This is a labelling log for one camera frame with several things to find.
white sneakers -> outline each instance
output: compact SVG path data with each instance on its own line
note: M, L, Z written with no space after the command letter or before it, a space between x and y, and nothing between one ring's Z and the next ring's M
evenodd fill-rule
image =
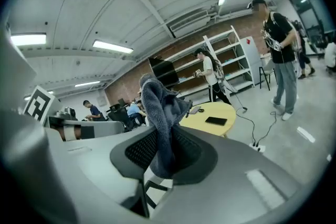
M271 99L271 103L274 105L274 107L275 107L276 109L281 108L281 105L280 105L280 104L275 104L275 103L274 103L274 98ZM285 113L282 115L282 120L283 120L283 121L286 121L286 120L288 120L292 115L293 115L293 113L292 113L292 114L289 114L289 113L286 113L286 112L285 112Z
M279 108L281 105L280 104L275 104L273 99L274 98L271 99L271 103L274 105L275 108Z
M282 120L283 120L283 121L286 121L286 120L288 120L292 115L293 115L293 113L292 113L292 114L285 113L285 114L282 116Z

power strip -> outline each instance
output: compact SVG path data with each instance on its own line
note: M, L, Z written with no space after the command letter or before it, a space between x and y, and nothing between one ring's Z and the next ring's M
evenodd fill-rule
M253 148L255 151L258 151L258 148L259 148L260 149L259 150L260 153L264 153L265 150L266 150L266 146L263 146L263 145L253 146L253 143L250 143L249 147Z

gray towel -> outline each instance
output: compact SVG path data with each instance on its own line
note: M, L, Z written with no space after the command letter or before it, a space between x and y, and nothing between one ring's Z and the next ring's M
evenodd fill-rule
M157 129L157 153L150 165L156 176L171 178L174 173L175 157L171 147L171 128L178 124L192 106L168 90L153 74L147 73L140 79L141 101L151 125Z

black smartphone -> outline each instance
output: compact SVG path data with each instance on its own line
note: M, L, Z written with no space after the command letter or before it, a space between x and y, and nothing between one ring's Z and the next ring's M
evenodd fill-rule
M207 123L213 123L217 125L224 126L226 123L227 119L222 119L222 118L215 118L215 117L208 117L205 122Z

black monitor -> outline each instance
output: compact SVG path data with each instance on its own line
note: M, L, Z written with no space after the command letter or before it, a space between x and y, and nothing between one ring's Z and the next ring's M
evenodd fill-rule
M119 99L119 100L118 100L118 103L119 103L121 106L125 106L125 105L126 105L126 103L125 103L125 101L124 101L123 98Z
M148 60L154 75L166 88L172 88L178 84L178 76L172 62L158 58L148 58Z
M120 109L120 104L114 104L114 105L110 106L111 111L115 111L115 110L118 110L118 109Z

